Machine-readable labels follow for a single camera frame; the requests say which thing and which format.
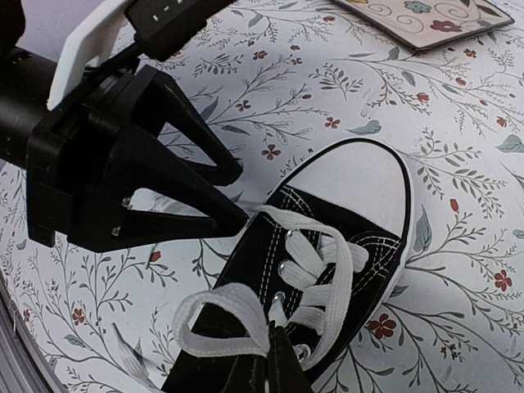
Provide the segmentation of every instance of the canvas shoe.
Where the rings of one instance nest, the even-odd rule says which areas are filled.
[[[345,140],[299,166],[257,211],[215,289],[232,282],[248,286],[265,317],[286,327],[313,383],[389,297],[403,270],[413,232],[409,172],[388,146]],[[195,299],[213,303],[195,296],[183,313],[196,312]],[[206,304],[192,338],[246,337],[246,324],[227,308]],[[225,352],[214,355],[189,350],[186,322],[174,320],[174,334],[187,351],[162,390],[220,392],[240,352],[228,341],[222,341]]]

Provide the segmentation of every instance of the coaster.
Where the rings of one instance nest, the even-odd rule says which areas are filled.
[[[416,52],[515,22],[485,0],[333,0]]]

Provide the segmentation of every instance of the shoelace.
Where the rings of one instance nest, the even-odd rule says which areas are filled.
[[[337,340],[350,303],[353,274],[364,268],[368,252],[361,246],[348,244],[337,229],[315,219],[274,206],[260,206],[256,210],[266,213],[289,231],[286,249],[293,260],[283,261],[279,273],[288,285],[303,291],[303,295],[299,307],[289,319],[284,313],[283,299],[275,296],[269,320],[284,327],[289,323],[305,325],[320,335],[313,353],[301,360],[302,368],[308,370],[328,353]],[[314,249],[300,230],[323,235],[320,252]],[[315,285],[330,263],[336,266],[332,283]],[[217,305],[234,315],[249,336],[216,339],[192,333],[189,323],[205,303]],[[196,357],[266,357],[269,352],[269,328],[259,298],[249,287],[240,283],[187,297],[174,315],[172,328],[177,344]]]

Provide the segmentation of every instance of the white tablecloth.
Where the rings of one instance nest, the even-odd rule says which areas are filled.
[[[145,61],[176,78],[242,159],[230,197],[263,201],[342,138],[380,139],[407,160],[420,241],[317,392],[524,391],[524,12],[499,3],[515,25],[414,56],[329,2],[241,0],[170,61]],[[130,39],[124,29],[118,45]],[[199,159],[173,130],[162,138]],[[212,287],[238,237],[104,255],[60,237],[47,249],[27,239],[24,185],[2,169],[0,263],[59,378],[76,392],[147,391],[123,365],[116,326],[161,386],[178,353],[177,304]],[[169,204],[148,192],[133,202]]]

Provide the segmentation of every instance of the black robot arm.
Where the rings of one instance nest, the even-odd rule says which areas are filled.
[[[242,229],[245,213],[214,187],[233,183],[242,173],[239,162],[170,76],[149,66],[136,72],[140,54],[167,60],[230,2],[129,1],[124,14],[136,30],[135,42],[86,69],[81,83],[49,111],[56,63],[14,47],[23,32],[23,11],[17,0],[0,0],[2,7],[12,6],[19,26],[1,43],[0,159],[27,171],[31,239],[52,246],[58,231],[79,246],[110,251],[233,236]],[[184,160],[164,147],[157,138],[166,123],[215,164]],[[131,210],[130,198],[139,188],[205,216]]]

